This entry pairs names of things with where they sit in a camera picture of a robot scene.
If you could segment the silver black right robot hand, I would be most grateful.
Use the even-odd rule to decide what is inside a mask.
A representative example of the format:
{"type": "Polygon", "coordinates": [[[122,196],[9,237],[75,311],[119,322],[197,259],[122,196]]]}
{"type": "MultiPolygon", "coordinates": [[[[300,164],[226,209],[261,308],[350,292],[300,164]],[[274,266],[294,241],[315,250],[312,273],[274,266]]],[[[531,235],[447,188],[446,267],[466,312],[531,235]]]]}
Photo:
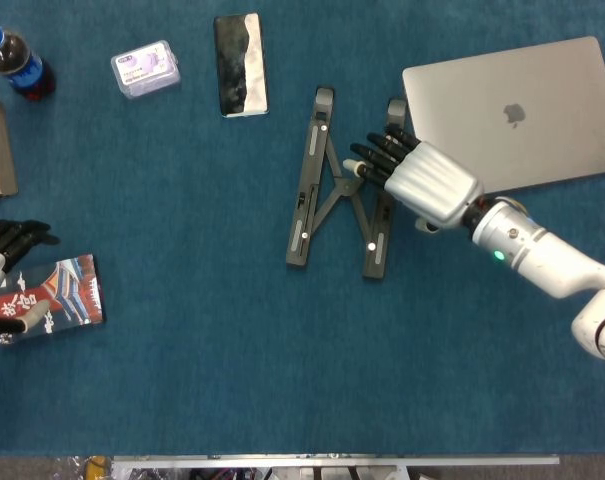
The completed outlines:
{"type": "Polygon", "coordinates": [[[482,182],[432,144],[396,125],[369,133],[370,147],[353,143],[343,166],[369,181],[436,229],[457,228],[484,194],[482,182]]]}

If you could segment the black folding laptop stand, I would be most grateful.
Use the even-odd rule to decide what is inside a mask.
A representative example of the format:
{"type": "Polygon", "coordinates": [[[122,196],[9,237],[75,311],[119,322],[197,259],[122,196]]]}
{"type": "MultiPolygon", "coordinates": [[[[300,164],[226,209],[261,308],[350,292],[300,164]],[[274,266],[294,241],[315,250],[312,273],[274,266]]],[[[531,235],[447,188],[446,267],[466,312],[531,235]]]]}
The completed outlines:
{"type": "Polygon", "coordinates": [[[384,191],[377,193],[372,215],[366,213],[359,190],[363,181],[345,177],[330,137],[334,90],[320,86],[307,128],[304,157],[299,176],[286,264],[304,267],[311,240],[336,204],[351,201],[365,243],[362,275],[368,279],[385,277],[394,200],[384,191]]]}

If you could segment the silver apple laptop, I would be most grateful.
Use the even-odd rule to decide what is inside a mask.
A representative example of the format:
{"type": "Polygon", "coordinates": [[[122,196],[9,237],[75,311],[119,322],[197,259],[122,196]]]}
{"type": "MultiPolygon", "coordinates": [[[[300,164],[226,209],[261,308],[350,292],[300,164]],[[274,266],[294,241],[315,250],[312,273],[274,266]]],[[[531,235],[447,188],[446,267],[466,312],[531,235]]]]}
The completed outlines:
{"type": "Polygon", "coordinates": [[[593,36],[408,67],[414,134],[498,192],[605,173],[605,61],[593,36]]]}

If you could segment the red blue illustrated book box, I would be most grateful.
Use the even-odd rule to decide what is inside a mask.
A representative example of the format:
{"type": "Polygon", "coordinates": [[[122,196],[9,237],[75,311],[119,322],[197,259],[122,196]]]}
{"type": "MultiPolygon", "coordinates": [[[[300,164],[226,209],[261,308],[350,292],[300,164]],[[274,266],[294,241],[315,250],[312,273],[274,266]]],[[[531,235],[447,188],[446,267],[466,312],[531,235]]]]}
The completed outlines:
{"type": "Polygon", "coordinates": [[[24,317],[26,329],[1,333],[0,345],[97,325],[104,321],[92,254],[13,271],[0,287],[0,319],[24,317]]]}

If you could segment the cola bottle blue cap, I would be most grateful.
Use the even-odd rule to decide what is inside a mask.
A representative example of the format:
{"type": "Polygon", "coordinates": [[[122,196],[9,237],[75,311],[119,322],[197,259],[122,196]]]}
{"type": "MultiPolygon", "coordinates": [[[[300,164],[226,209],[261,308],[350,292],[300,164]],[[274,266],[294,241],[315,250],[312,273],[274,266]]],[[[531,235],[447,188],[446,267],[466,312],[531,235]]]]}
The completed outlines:
{"type": "Polygon", "coordinates": [[[0,75],[16,93],[30,101],[39,101],[55,91],[56,80],[50,65],[21,35],[1,26],[0,75]]]}

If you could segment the crumpled clear plastic wrap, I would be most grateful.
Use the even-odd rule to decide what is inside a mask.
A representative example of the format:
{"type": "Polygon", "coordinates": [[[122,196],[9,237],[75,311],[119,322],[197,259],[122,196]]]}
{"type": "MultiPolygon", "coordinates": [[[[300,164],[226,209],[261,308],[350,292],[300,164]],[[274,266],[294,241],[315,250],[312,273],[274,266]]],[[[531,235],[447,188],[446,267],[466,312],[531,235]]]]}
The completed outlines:
{"type": "Polygon", "coordinates": [[[51,480],[85,480],[87,463],[87,457],[56,457],[53,460],[51,480]]]}

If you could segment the yellow object under table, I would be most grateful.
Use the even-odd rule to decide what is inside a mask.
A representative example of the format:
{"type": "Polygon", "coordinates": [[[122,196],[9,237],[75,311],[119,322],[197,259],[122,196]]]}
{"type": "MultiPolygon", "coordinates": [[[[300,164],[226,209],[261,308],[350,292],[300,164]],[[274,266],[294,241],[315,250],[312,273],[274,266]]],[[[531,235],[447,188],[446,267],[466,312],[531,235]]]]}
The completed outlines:
{"type": "Polygon", "coordinates": [[[109,459],[105,456],[90,456],[86,459],[83,480],[109,480],[109,459]]]}

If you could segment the clear plastic box purple label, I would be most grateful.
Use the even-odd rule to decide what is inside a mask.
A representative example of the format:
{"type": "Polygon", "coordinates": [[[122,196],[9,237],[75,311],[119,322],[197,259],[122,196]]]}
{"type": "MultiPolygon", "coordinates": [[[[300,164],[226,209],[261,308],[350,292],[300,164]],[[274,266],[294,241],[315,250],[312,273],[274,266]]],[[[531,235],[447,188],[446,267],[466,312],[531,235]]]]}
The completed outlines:
{"type": "Polygon", "coordinates": [[[166,40],[115,55],[110,64],[120,92],[128,99],[181,82],[178,61],[166,40]]]}

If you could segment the teal table cloth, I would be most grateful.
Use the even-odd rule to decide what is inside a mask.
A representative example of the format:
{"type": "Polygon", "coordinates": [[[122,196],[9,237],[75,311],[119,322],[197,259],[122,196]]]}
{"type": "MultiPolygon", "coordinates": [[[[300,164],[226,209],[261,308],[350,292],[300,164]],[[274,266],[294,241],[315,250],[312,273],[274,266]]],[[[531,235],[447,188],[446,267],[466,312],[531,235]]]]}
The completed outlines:
{"type": "Polygon", "coordinates": [[[106,320],[0,345],[0,454],[605,452],[605,361],[556,300],[463,231],[397,208],[385,278],[339,203],[286,264],[316,88],[340,156],[401,73],[586,35],[605,0],[0,0],[52,66],[42,102],[0,77],[19,193],[0,219],[84,253],[106,320]],[[213,22],[257,12],[269,111],[221,114],[213,22]],[[113,56],[166,40],[181,82],[128,99],[113,56]]]}

